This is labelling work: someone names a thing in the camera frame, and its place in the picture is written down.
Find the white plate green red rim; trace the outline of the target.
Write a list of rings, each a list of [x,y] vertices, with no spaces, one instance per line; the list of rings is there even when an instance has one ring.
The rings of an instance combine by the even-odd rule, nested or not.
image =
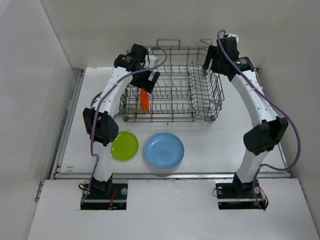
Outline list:
[[[91,101],[91,105],[94,105],[101,97],[102,92],[99,92]]]

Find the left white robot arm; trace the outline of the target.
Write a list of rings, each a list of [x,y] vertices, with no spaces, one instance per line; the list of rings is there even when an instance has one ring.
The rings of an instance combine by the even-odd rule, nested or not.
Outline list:
[[[109,156],[96,153],[94,144],[108,146],[118,136],[119,126],[114,116],[119,111],[120,98],[128,85],[151,94],[160,76],[157,71],[166,59],[159,62],[152,51],[163,51],[161,47],[146,48],[133,44],[128,54],[120,54],[115,60],[111,76],[99,99],[90,108],[82,112],[85,130],[90,137],[90,154],[95,158],[95,164],[89,179],[86,195],[96,193],[100,198],[107,198],[112,192],[112,170]]]

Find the light blue plastic plate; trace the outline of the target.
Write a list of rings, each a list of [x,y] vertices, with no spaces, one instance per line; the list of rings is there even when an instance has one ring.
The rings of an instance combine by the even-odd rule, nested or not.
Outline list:
[[[143,154],[146,162],[158,168],[172,168],[181,163],[185,155],[184,144],[172,133],[161,132],[145,143]]]

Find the orange plastic plate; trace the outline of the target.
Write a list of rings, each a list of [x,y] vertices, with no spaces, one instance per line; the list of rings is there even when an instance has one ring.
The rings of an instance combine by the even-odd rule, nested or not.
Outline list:
[[[145,114],[149,113],[150,105],[149,105],[149,94],[146,90],[141,89],[140,90],[140,103],[141,108]]]

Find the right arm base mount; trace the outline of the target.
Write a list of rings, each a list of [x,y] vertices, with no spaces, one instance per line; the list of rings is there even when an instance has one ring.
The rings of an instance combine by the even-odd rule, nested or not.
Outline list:
[[[219,210],[266,210],[268,197],[257,184],[244,192],[237,192],[230,182],[218,182],[212,193],[216,194]]]

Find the lime green plastic plate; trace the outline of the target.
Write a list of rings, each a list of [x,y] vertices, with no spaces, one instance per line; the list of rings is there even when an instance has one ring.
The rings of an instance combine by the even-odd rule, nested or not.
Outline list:
[[[118,161],[132,159],[139,149],[137,137],[129,131],[121,131],[111,145],[111,156]]]

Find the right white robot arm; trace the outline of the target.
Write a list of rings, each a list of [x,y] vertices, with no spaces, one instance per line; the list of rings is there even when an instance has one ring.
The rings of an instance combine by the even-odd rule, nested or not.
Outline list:
[[[216,46],[209,46],[202,68],[228,78],[239,93],[252,125],[243,136],[245,154],[231,185],[232,193],[243,197],[256,183],[257,170],[280,142],[289,123],[265,100],[252,62],[248,57],[239,56],[238,37],[225,33],[218,36],[216,42]]]

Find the pink plastic plate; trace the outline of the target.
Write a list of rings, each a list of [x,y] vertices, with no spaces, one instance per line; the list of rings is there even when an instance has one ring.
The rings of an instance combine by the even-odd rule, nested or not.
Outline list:
[[[155,166],[152,166],[152,165],[147,165],[147,168],[150,170],[150,171],[153,171],[153,172],[175,172],[180,166],[179,165],[176,165],[174,167],[155,167]]]

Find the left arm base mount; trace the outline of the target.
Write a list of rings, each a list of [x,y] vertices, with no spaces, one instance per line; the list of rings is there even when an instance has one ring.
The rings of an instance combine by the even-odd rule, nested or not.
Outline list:
[[[122,211],[127,209],[127,182],[113,183],[111,189],[107,190],[107,193],[91,190],[85,198],[87,186],[88,183],[80,183],[78,186],[82,190],[81,202],[83,201],[83,203],[80,203],[81,210]]]

